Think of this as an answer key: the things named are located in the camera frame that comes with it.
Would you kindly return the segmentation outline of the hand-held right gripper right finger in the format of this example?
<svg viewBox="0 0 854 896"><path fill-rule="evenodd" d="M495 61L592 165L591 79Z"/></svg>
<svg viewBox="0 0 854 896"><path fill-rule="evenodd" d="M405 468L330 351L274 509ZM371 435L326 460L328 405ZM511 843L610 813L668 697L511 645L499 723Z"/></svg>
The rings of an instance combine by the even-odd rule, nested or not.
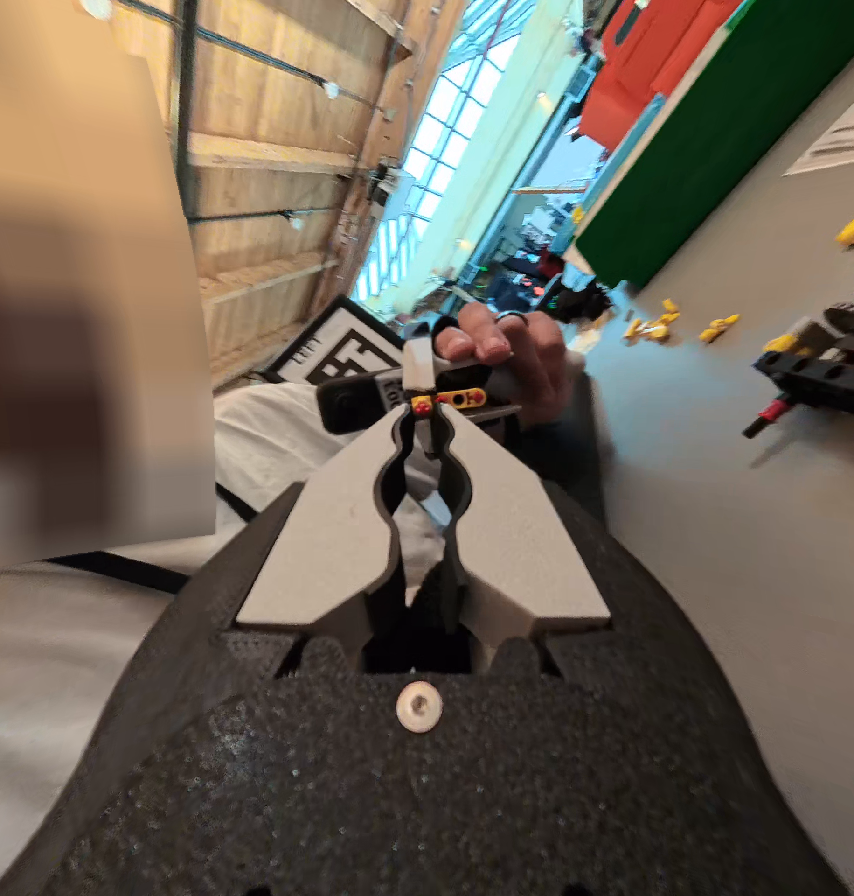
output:
<svg viewBox="0 0 854 896"><path fill-rule="evenodd" d="M611 611L540 478L462 412L438 405L432 446L444 530L442 615L479 658L508 640L599 630Z"/></svg>

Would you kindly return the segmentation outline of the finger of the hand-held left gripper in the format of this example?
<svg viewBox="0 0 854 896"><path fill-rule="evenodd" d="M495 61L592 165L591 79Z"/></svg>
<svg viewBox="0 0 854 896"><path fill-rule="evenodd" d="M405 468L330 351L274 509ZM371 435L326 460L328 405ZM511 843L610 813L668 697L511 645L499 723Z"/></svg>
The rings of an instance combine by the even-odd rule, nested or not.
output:
<svg viewBox="0 0 854 896"><path fill-rule="evenodd" d="M416 424L416 500L436 527L450 523L450 510L439 492L441 461L434 451L431 426Z"/></svg>
<svg viewBox="0 0 854 896"><path fill-rule="evenodd" d="M432 338L410 338L403 346L402 385L406 394L436 391L436 356Z"/></svg>

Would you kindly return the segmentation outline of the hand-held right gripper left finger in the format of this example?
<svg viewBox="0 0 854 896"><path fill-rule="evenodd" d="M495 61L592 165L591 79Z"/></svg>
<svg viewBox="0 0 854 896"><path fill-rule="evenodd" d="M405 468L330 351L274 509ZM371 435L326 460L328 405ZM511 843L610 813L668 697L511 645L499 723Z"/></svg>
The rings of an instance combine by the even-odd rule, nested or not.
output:
<svg viewBox="0 0 854 896"><path fill-rule="evenodd" d="M240 627L329 636L358 658L404 614L394 514L414 435L397 407L312 474L242 604Z"/></svg>

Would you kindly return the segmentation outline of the orange felt bag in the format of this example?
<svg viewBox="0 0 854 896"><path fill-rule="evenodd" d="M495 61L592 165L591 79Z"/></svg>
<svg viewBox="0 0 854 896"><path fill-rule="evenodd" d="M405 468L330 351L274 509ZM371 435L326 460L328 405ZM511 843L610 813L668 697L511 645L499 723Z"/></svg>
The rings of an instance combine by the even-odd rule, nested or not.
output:
<svg viewBox="0 0 854 896"><path fill-rule="evenodd" d="M604 62L579 133L615 151L657 96L668 97L738 1L622 2L601 36Z"/></svg>

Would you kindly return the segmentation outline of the lego instruction booklet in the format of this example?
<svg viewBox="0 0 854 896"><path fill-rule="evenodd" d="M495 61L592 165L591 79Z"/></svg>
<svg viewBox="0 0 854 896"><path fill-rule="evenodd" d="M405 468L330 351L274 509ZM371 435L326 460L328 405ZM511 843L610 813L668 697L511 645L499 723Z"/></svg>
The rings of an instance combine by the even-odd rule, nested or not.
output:
<svg viewBox="0 0 854 896"><path fill-rule="evenodd" d="M854 164L854 102L785 171L785 176Z"/></svg>

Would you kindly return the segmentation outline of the ceiling mounted device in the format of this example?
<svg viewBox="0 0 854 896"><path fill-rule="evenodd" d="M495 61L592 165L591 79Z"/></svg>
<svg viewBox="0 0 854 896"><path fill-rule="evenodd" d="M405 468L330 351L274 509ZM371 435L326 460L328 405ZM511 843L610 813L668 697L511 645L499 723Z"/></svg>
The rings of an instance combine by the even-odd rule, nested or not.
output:
<svg viewBox="0 0 854 896"><path fill-rule="evenodd" d="M381 161L368 175L366 199L368 204L383 213L388 201L397 191L402 171L392 161Z"/></svg>

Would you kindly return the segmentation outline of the black framed marker sign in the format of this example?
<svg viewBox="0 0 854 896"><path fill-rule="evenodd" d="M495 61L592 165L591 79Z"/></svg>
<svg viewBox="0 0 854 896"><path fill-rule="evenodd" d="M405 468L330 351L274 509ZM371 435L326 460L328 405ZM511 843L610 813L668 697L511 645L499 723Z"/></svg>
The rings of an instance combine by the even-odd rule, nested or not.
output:
<svg viewBox="0 0 854 896"><path fill-rule="evenodd" d="M400 335L341 295L257 373L268 383L317 386L399 367L402 353Z"/></svg>

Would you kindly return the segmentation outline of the green storage bin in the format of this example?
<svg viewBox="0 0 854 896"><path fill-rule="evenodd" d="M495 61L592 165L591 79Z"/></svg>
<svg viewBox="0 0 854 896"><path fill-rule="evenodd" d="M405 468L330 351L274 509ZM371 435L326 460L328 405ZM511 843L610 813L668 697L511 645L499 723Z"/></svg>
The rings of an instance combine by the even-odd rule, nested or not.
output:
<svg viewBox="0 0 854 896"><path fill-rule="evenodd" d="M742 2L650 145L575 232L600 284L646 286L854 57L854 1Z"/></svg>

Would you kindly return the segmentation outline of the yellow black lego car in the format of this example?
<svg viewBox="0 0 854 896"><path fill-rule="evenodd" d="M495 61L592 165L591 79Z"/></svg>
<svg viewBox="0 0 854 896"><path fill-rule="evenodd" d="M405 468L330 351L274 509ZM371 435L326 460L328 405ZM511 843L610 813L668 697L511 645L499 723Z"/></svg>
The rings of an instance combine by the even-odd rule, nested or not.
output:
<svg viewBox="0 0 854 896"><path fill-rule="evenodd" d="M854 218L837 234L854 248ZM754 368L776 389L774 399L742 431L753 439L797 407L825 409L854 417L854 297L803 318L771 340Z"/></svg>

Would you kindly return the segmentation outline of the person's left hand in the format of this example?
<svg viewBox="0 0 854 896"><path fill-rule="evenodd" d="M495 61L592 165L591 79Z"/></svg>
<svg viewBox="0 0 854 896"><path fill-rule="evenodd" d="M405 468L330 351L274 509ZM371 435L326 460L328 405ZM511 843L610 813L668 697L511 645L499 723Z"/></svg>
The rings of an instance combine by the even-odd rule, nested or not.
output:
<svg viewBox="0 0 854 896"><path fill-rule="evenodd" d="M470 302L433 343L435 353L452 363L504 366L513 378L522 430L552 424L567 409L575 368L558 324L542 312L503 316Z"/></svg>

